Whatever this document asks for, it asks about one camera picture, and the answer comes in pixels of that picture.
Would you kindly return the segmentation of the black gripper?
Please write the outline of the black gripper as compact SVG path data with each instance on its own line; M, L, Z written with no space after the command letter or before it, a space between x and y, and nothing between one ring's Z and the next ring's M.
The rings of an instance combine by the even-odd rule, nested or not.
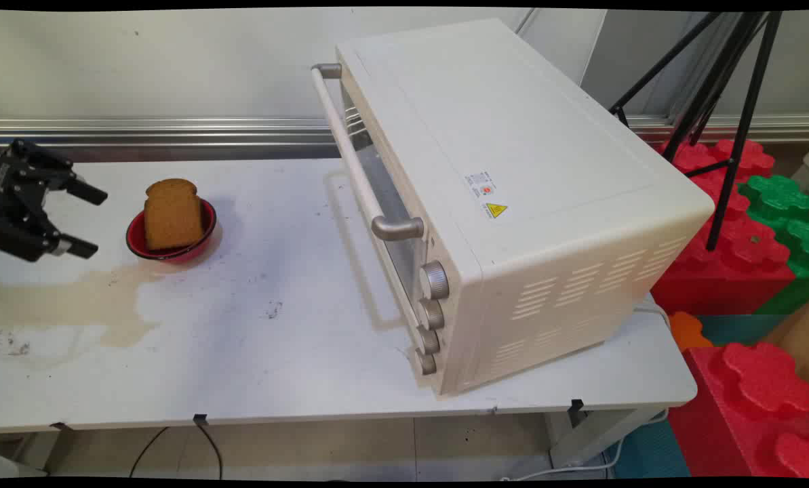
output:
M21 203L4 187L9 167L4 166L7 149L0 148L0 251L26 262L38 262L44 254L69 253L90 259L98 252L97 244L63 234L48 219L38 203ZM14 181L35 184L50 191L65 191L87 203L100 206L107 192L85 182L75 172L73 162L51 149L22 139L11 142L11 157L17 160Z

